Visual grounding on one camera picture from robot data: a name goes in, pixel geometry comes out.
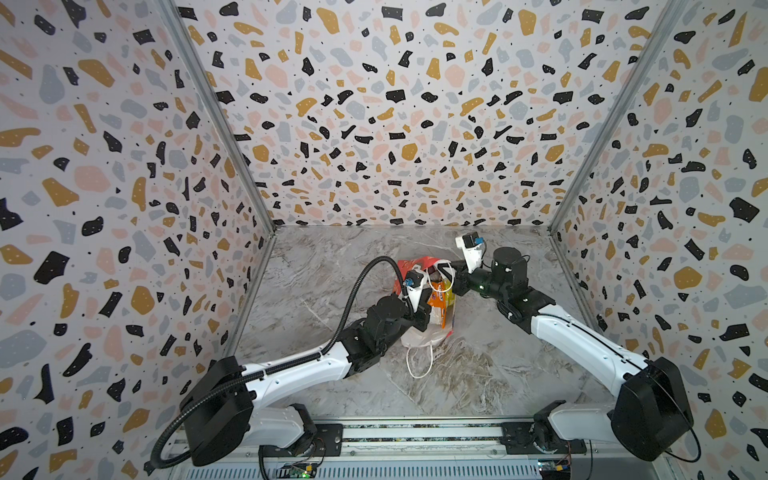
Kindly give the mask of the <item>orange fruit candy packet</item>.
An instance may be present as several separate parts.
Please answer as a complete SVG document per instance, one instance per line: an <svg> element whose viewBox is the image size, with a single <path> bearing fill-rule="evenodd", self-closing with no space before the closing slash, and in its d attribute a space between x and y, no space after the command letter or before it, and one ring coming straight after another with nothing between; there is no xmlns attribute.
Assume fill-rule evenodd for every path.
<svg viewBox="0 0 768 480"><path fill-rule="evenodd" d="M430 282L432 293L428 300L431 307L430 323L446 329L449 320L449 309L455 303L455 295L452 291L452 284L449 280L443 279L439 282Z"/></svg>

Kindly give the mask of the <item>red paper gift bag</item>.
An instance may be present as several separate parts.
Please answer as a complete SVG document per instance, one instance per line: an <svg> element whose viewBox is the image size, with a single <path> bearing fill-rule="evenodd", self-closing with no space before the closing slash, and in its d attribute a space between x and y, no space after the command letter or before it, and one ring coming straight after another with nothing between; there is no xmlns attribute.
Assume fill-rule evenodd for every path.
<svg viewBox="0 0 768 480"><path fill-rule="evenodd" d="M455 280L455 269L451 266L451 263L447 259L438 259L435 257L420 257L415 260L398 260L398 268L403 275L404 282L406 273L411 270L415 265L419 265L429 276L429 286L422 294L421 300L429 300L432 293L432 287L430 282L439 282L443 279L447 279L453 284ZM402 294L407 299L405 287L396 287L395 291ZM455 303L449 309L449 320L446 329L442 329L437 325L430 323L424 332L418 331L415 328L410 328L400 338L402 345L406 348L406 367L409 375L413 379L422 379L426 377L432 370L434 365L434 348L447 339L453 333L453 319L455 313ZM411 352L417 349L426 348L429 352L429 364L425 371L422 373L415 373L411 366Z"/></svg>

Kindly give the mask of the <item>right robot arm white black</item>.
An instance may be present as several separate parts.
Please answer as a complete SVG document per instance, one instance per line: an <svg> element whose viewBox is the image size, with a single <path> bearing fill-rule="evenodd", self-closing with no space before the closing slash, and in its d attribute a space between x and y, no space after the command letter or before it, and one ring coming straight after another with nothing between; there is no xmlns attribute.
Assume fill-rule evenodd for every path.
<svg viewBox="0 0 768 480"><path fill-rule="evenodd" d="M595 377L612 395L607 403L554 401L536 412L529 436L542 452L559 443L611 442L643 461L653 461L693 431L694 419L678 367L649 360L608 340L533 288L526 257L516 248L494 251L484 263L484 240L475 233L456 240L463 259L453 263L452 290L492 299L523 332L556 347Z"/></svg>

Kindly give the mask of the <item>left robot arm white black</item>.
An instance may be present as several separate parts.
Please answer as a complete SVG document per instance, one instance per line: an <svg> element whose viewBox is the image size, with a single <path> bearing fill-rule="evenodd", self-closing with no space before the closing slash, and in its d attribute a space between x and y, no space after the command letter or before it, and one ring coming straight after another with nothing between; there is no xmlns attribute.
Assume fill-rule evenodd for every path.
<svg viewBox="0 0 768 480"><path fill-rule="evenodd" d="M366 316L345 327L329 352L319 347L279 361L240 365L230 356L215 363L182 400L182 421L192 464L212 464L256 432L256 412L309 387L346 379L376 365L411 328L425 331L429 291L381 298Z"/></svg>

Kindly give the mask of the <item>left green circuit board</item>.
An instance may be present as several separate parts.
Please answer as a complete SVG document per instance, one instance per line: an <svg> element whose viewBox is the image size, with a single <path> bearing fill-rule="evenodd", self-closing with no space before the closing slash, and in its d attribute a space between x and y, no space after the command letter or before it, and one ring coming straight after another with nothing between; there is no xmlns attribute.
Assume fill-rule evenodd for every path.
<svg viewBox="0 0 768 480"><path fill-rule="evenodd" d="M284 464L276 471L277 479L315 479L318 473L318 465L315 463L290 463Z"/></svg>

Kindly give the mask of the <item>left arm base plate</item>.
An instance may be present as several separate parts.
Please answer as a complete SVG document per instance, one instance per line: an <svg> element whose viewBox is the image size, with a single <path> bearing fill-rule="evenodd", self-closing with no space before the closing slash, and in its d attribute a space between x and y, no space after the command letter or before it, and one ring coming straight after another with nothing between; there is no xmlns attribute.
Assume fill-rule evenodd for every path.
<svg viewBox="0 0 768 480"><path fill-rule="evenodd" d="M342 452L344 426L342 423L321 423L316 431L303 435L291 446L279 448L266 446L266 458L299 460L305 457L339 457Z"/></svg>

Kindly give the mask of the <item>aluminium mounting rail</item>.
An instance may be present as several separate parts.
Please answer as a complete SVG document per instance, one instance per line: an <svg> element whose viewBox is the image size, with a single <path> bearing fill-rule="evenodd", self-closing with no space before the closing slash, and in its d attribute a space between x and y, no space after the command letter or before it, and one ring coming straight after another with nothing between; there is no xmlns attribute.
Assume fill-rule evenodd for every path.
<svg viewBox="0 0 768 480"><path fill-rule="evenodd" d="M315 479L541 479L537 462L566 460L572 479L682 479L678 463L662 456L639 460L617 443L585 442L587 454L508 455L500 443L501 424L511 418L350 418L316 419L342 423L339 457L299 460L266 458L264 448L285 448L302 434L302 420L290 409L256 414L256 432L223 459L203 467L186 461L163 473L165 479L276 478L284 464L315 463Z"/></svg>

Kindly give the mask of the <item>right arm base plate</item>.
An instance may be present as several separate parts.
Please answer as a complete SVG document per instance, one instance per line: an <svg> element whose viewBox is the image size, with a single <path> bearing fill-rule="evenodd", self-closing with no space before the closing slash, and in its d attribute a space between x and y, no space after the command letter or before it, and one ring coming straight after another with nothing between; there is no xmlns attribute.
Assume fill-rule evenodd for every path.
<svg viewBox="0 0 768 480"><path fill-rule="evenodd" d="M501 424L500 443L508 455L587 454L583 440L562 440L540 422L512 421Z"/></svg>

